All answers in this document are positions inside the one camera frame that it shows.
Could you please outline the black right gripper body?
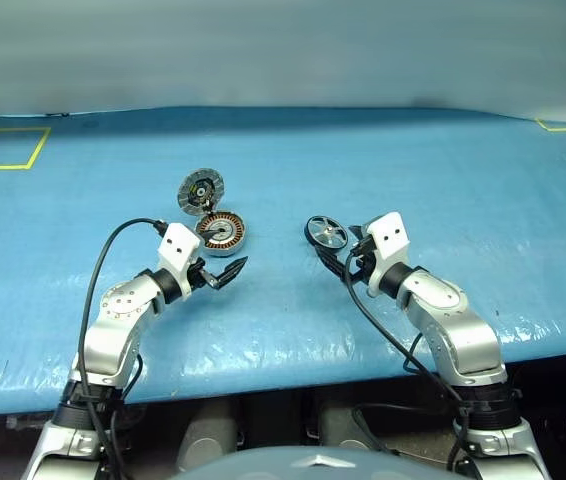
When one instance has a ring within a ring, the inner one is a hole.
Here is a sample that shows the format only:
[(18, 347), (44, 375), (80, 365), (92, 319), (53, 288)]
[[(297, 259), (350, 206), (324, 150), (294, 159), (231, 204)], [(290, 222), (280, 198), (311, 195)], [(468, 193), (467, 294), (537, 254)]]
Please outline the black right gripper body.
[(347, 268), (351, 283), (368, 283), (369, 279), (376, 267), (376, 243), (371, 235), (365, 235), (360, 238), (350, 250), (352, 260), (358, 270), (354, 273)]

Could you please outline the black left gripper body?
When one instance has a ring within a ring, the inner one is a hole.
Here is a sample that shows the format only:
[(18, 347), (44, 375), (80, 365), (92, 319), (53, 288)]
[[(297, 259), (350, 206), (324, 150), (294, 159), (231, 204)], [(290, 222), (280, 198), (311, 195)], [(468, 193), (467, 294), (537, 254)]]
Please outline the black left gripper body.
[(187, 281), (192, 292), (205, 286), (216, 285), (215, 277), (205, 269), (205, 265), (205, 260), (198, 257), (187, 269)]

